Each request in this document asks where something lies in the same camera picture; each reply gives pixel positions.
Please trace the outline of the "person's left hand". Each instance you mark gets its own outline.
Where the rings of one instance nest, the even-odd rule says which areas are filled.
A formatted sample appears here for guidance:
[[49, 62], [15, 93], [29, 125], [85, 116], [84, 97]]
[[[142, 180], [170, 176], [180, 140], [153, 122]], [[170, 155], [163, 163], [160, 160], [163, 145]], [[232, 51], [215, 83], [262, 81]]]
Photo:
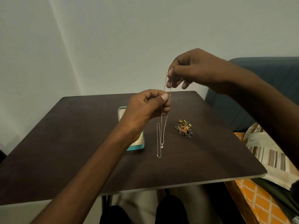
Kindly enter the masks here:
[[149, 89], [135, 94], [130, 99], [127, 108], [125, 110], [125, 113], [119, 123], [120, 129], [125, 134], [129, 145], [131, 145], [139, 138], [144, 126], [148, 123], [149, 120], [156, 117], [162, 117], [167, 115], [167, 114], [160, 114], [160, 113], [154, 113], [154, 114], [145, 113], [144, 107], [147, 102], [147, 99], [145, 97], [146, 93], [154, 93], [154, 94], [168, 93], [169, 112], [170, 112], [170, 92], [164, 92], [162, 90], [156, 90], [156, 89]]

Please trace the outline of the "person's right hand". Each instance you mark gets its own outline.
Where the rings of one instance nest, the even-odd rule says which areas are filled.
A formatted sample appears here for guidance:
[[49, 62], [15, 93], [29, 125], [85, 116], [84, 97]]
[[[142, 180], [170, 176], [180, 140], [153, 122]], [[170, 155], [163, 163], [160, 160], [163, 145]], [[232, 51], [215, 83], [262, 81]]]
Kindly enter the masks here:
[[197, 83], [219, 94], [229, 95], [232, 91], [235, 66], [202, 49], [196, 48], [180, 54], [173, 60], [169, 69], [175, 66], [190, 66], [189, 77], [168, 78], [167, 88], [177, 88], [183, 83], [182, 89], [186, 89], [191, 83]]

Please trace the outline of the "person's right forearm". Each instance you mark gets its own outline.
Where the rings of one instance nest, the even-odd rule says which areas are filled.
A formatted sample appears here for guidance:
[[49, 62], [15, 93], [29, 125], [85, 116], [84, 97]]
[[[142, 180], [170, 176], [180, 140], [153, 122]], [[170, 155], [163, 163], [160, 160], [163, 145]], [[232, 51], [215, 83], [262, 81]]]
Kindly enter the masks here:
[[225, 94], [258, 122], [299, 170], [299, 106], [256, 74], [240, 67], [217, 77]]

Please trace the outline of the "person's left forearm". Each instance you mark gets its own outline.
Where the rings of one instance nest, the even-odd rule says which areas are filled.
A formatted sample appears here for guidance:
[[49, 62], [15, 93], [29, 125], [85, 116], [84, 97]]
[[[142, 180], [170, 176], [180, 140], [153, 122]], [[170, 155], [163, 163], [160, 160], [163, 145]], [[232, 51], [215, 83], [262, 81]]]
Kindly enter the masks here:
[[83, 224], [120, 159], [141, 131], [114, 128], [75, 177], [30, 224]]

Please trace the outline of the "pile of colourful earrings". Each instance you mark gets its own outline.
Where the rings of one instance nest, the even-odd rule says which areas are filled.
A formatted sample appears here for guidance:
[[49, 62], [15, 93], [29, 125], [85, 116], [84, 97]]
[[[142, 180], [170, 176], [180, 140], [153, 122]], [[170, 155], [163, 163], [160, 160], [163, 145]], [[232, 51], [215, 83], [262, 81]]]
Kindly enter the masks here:
[[179, 120], [179, 124], [175, 126], [176, 130], [183, 136], [187, 138], [191, 138], [193, 132], [191, 129], [191, 124], [188, 123], [186, 120]]

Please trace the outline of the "teal jewelry box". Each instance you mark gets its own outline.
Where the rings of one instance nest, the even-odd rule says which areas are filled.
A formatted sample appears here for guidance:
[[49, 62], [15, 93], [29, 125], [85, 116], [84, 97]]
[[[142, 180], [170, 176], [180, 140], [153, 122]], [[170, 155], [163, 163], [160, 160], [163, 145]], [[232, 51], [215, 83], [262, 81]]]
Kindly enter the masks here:
[[[126, 108], [127, 106], [121, 106], [118, 108], [118, 121], [120, 121], [121, 118], [123, 117]], [[144, 146], [145, 146], [144, 131], [142, 131], [139, 138], [128, 147], [127, 151], [141, 150], [144, 148]]]

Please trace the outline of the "teal upholstered sofa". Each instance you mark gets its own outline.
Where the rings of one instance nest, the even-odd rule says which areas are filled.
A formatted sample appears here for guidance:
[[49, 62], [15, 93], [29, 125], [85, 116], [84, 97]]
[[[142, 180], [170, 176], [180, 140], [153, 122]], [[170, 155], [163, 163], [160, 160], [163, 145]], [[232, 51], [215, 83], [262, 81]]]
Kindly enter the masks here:
[[[240, 57], [229, 62], [254, 72], [299, 106], [299, 57]], [[256, 123], [229, 96], [208, 89], [204, 100], [233, 132], [245, 132]]]

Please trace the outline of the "person's legs in black trousers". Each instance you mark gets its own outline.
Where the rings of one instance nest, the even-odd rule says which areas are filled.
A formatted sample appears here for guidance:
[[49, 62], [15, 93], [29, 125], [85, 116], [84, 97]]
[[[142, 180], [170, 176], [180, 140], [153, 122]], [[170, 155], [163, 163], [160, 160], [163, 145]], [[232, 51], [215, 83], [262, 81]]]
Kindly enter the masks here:
[[[107, 207], [99, 224], [133, 224], [125, 210], [118, 206]], [[182, 201], [174, 196], [165, 196], [156, 208], [155, 224], [190, 224]]]

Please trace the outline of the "black metal table leg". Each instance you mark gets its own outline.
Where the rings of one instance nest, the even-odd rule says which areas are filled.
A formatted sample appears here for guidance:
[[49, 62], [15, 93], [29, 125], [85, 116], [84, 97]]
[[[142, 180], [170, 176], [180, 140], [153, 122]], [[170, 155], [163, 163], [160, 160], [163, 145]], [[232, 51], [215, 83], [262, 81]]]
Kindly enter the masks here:
[[104, 211], [111, 206], [112, 204], [112, 195], [107, 195], [107, 196], [102, 196], [102, 213], [104, 213]]

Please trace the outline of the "striped beige cushion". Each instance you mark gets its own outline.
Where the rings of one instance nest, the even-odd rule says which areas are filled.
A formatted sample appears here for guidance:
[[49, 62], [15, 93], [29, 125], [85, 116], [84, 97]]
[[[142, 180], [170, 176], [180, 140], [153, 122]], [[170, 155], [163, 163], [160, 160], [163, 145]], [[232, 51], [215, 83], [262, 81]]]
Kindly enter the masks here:
[[258, 123], [248, 128], [243, 142], [267, 170], [263, 179], [287, 190], [299, 180], [299, 170]]

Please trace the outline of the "orange patterned cloth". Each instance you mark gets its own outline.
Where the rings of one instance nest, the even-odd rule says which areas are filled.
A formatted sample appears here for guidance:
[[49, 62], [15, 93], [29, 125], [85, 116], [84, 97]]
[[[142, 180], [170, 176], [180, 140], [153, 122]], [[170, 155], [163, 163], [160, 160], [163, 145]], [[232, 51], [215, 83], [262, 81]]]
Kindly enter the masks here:
[[[235, 133], [243, 141], [245, 133]], [[251, 179], [235, 180], [259, 224], [291, 224], [272, 196]]]

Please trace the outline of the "dark green cloth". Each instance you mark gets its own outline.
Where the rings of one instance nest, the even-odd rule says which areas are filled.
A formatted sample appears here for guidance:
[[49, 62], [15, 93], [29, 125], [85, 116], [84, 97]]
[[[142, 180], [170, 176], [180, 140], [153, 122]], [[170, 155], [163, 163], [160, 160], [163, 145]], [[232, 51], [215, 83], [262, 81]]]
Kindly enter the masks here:
[[252, 181], [267, 191], [292, 224], [299, 224], [299, 181], [288, 190], [263, 178]]

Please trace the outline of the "wooden sofa frame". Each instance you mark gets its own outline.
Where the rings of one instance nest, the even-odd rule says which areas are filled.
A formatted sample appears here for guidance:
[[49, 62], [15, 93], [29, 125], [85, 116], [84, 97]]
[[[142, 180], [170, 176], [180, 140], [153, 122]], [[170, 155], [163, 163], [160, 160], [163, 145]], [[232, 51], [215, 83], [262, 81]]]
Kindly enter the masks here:
[[259, 224], [235, 181], [224, 182], [246, 224]]

